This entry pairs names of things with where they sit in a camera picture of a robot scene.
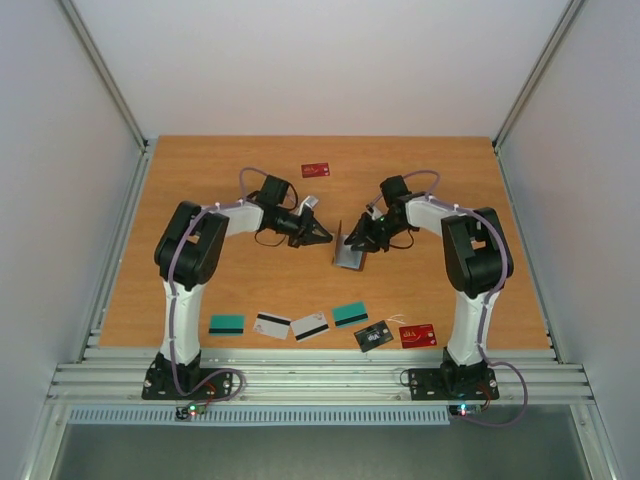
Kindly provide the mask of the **brown leather card holder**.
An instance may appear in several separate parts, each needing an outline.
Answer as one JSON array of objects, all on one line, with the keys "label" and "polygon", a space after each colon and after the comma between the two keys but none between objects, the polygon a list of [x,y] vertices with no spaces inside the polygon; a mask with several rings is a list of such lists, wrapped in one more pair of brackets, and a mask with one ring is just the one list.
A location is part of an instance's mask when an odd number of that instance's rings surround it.
[{"label": "brown leather card holder", "polygon": [[366,252],[354,251],[345,243],[346,234],[342,233],[342,222],[339,222],[337,232],[334,236],[334,253],[332,265],[338,268],[362,272],[365,267]]}]

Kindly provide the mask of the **black VIP card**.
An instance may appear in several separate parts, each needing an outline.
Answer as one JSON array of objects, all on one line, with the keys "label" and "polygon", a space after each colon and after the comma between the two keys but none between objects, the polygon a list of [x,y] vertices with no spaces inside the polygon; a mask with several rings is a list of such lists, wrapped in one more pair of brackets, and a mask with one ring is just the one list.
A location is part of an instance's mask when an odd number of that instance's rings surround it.
[{"label": "black VIP card", "polygon": [[379,321],[356,331],[354,337],[363,353],[387,344],[394,339],[385,321]]}]

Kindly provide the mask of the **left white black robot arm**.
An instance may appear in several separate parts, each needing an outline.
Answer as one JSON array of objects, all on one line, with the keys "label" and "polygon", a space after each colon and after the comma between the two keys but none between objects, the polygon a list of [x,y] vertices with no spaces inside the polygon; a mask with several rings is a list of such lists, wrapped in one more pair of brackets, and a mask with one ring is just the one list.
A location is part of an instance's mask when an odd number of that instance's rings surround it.
[{"label": "left white black robot arm", "polygon": [[298,197],[287,207],[288,181],[267,174],[261,188],[230,204],[181,202],[154,253],[166,298],[162,345],[147,370],[144,393],[189,398],[217,374],[200,367],[199,319],[204,290],[215,273],[226,238],[271,230],[292,248],[328,244],[333,236],[315,218],[317,200]]}]

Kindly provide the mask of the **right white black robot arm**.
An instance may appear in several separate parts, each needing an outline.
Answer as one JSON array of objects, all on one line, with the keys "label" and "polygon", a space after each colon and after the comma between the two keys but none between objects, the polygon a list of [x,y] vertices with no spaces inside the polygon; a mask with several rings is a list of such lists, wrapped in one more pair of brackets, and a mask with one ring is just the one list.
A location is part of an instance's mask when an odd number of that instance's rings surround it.
[{"label": "right white black robot arm", "polygon": [[423,229],[442,239],[447,278],[456,294],[454,326],[436,371],[436,384],[463,396],[488,378],[486,341],[492,311],[514,263],[492,208],[468,209],[432,193],[409,190],[408,175],[380,184],[387,211],[370,202],[343,244],[352,251],[388,251],[402,232]]}]

